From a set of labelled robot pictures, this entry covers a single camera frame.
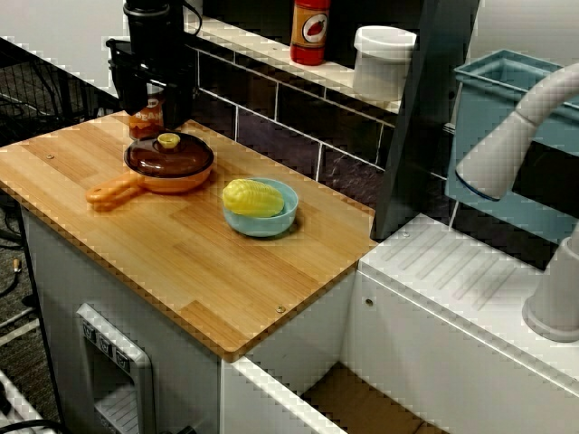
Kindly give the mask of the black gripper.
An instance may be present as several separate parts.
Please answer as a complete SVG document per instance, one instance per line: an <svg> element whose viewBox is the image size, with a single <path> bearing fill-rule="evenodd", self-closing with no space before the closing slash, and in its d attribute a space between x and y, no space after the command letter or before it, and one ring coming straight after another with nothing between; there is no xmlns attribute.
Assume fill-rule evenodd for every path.
<svg viewBox="0 0 579 434"><path fill-rule="evenodd" d="M166 81L164 68L173 65L185 49L183 13L126 13L129 40L110 38L109 68L121 107L134 115L148 104L147 85L151 79ZM165 129L176 129L189 118L197 87L193 82L164 86Z"/></svg>

